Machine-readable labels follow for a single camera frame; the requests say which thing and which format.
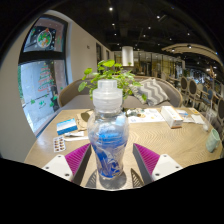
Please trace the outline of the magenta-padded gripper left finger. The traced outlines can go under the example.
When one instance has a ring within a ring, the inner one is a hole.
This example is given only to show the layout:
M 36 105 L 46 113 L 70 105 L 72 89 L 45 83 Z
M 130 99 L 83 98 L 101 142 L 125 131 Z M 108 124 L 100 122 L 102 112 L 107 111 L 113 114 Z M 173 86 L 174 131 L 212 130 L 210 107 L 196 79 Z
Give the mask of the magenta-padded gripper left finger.
M 91 145 L 83 145 L 67 155 L 57 155 L 43 170 L 80 185 L 91 156 Z

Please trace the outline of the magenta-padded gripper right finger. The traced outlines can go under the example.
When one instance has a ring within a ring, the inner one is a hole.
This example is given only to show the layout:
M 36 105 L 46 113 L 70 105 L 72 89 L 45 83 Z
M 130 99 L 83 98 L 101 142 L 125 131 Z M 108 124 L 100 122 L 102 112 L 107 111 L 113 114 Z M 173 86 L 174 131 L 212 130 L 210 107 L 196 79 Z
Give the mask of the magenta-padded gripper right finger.
M 152 183 L 182 169 L 182 166 L 168 154 L 159 155 L 136 143 L 133 144 L 133 154 L 145 184 Z

